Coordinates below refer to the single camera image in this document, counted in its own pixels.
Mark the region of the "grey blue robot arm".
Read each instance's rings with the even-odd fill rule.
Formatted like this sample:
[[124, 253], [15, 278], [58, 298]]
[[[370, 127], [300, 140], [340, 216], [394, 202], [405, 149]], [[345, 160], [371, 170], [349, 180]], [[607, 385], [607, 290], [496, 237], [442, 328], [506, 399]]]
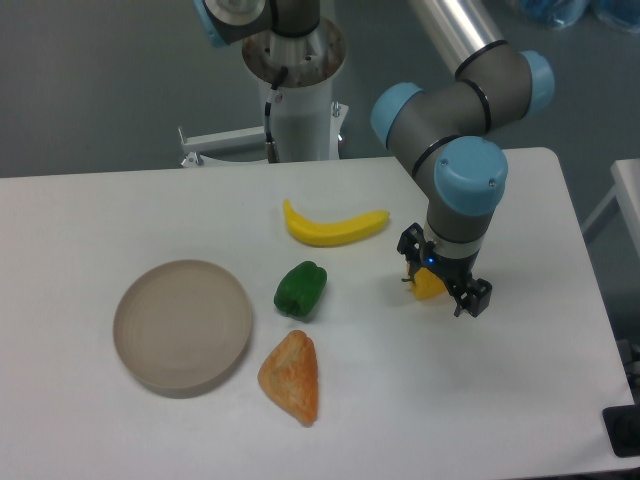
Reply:
[[[453, 74], [429, 94], [404, 82], [374, 104], [371, 127], [428, 199], [426, 219], [406, 229], [398, 250], [411, 273], [428, 270], [458, 311], [482, 313], [491, 284], [472, 269], [505, 190], [508, 164], [486, 134], [544, 108], [555, 79], [547, 60], [518, 52], [478, 1], [415, 1], [413, 12]], [[240, 43], [258, 81], [270, 163], [327, 160], [338, 150], [330, 102], [346, 45], [316, 1], [198, 1], [216, 47]]]

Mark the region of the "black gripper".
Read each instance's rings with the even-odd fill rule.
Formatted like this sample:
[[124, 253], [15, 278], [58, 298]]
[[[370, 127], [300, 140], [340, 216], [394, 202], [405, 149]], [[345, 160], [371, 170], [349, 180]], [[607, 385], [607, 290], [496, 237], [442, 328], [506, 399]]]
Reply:
[[466, 312], [477, 318], [489, 306], [493, 289], [490, 282], [475, 279], [472, 274], [480, 245], [479, 240], [425, 240], [422, 227], [413, 223], [401, 233], [397, 251], [407, 262], [420, 265], [446, 285], [456, 302], [455, 317]]

